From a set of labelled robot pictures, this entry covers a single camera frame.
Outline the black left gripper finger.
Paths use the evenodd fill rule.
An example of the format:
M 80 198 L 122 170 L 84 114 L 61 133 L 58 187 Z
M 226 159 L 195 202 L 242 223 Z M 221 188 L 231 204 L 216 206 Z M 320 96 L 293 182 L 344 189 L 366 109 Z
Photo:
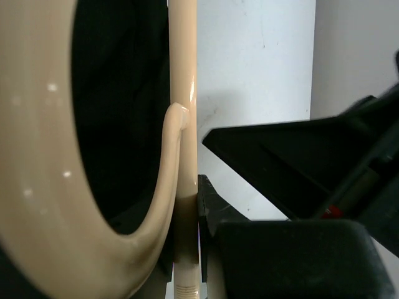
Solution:
M 209 298 L 395 298 L 364 226 L 252 221 L 198 178 L 202 281 Z

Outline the black trousers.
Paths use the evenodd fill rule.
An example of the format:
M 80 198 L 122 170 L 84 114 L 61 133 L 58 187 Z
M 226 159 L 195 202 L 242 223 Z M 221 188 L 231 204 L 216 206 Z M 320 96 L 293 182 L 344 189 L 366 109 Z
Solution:
M 170 104 L 165 1 L 79 1 L 72 97 L 82 162 L 110 226 L 131 234 L 153 197 Z

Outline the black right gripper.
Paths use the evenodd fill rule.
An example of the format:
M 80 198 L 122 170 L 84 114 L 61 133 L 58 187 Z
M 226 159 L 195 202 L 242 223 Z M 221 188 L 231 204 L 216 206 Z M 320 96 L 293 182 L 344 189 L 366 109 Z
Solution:
M 289 219 L 350 219 L 398 253 L 398 85 L 327 118 L 213 128 L 202 141 Z

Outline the beige plastic hanger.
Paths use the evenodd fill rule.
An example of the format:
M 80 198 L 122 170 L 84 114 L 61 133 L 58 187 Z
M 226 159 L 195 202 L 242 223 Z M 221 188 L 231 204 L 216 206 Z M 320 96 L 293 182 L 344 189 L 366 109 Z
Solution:
M 51 298 L 128 298 L 175 229 L 175 296 L 198 298 L 197 3 L 168 3 L 170 101 L 140 227 L 118 235 L 84 173 L 70 50 L 75 1 L 1 3 L 1 247 Z

